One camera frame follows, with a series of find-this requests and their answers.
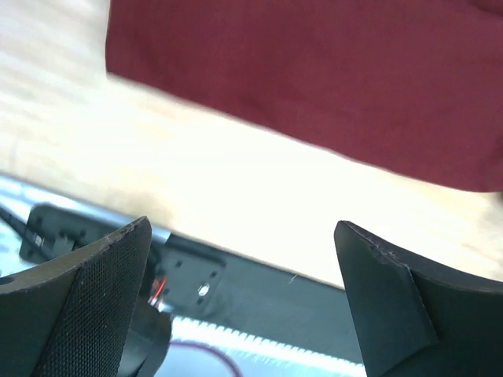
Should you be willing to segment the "dark red t-shirt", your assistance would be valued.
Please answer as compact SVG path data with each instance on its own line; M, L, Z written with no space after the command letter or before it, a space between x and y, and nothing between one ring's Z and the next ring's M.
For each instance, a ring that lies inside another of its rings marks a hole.
M502 189L499 1L113 1L105 58L361 163Z

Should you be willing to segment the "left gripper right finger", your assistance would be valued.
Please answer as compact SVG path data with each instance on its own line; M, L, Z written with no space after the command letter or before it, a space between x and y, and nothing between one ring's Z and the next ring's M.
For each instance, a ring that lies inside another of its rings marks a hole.
M337 258L368 376L502 374L502 283L398 247L350 221Z

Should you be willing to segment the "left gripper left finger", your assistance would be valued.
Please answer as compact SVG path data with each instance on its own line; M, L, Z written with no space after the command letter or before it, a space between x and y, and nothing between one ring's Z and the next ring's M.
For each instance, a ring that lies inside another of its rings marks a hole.
M3 376L115 376L151 244L146 217L1 278Z

